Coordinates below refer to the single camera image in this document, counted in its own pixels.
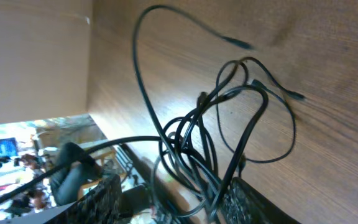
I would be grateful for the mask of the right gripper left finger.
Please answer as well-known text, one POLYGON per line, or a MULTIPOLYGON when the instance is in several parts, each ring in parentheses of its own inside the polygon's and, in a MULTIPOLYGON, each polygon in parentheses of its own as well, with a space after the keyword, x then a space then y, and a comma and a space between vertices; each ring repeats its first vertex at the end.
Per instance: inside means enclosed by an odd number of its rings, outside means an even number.
POLYGON ((112 175, 46 224, 114 224, 119 220, 121 179, 112 175))

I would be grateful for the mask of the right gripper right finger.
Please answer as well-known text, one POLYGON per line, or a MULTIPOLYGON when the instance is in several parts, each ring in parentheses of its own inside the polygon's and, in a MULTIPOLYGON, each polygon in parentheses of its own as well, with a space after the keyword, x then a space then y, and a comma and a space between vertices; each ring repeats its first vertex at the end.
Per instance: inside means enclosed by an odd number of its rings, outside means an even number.
POLYGON ((232 179, 221 211, 226 223, 299 224, 240 177, 232 179))

